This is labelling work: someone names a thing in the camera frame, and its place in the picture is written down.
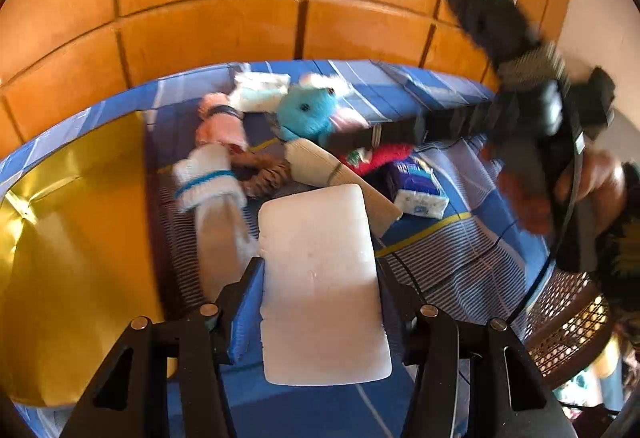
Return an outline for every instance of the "white foam block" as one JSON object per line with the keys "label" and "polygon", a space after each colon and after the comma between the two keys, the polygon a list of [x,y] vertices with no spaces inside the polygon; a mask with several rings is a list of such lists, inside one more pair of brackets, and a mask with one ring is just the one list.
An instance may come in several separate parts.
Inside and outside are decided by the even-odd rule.
{"label": "white foam block", "polygon": [[265,203],[260,326],[272,384],[333,386],[391,374],[360,187],[327,187]]}

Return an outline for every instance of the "red knitted item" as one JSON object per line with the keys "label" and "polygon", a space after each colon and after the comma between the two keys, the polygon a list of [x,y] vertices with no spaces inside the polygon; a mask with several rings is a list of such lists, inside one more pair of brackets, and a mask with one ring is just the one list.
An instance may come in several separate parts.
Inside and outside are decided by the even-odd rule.
{"label": "red knitted item", "polygon": [[411,154],[413,148],[414,147],[410,144],[381,145],[373,150],[371,161],[361,162],[357,167],[346,161],[346,155],[340,157],[340,161],[353,171],[353,173],[359,176],[364,176],[367,173],[371,173],[371,171],[375,171],[377,168],[382,167],[386,163],[393,162],[395,160],[404,160]]}

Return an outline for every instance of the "blue stuffed animal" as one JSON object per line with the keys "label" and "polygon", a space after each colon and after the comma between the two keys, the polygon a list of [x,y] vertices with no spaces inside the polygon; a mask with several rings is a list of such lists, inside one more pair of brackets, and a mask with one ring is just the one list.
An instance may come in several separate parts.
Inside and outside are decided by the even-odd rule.
{"label": "blue stuffed animal", "polygon": [[290,87],[276,109],[280,138],[284,141],[302,138],[313,142],[324,139],[334,131],[329,117],[337,105],[338,98],[331,88]]}

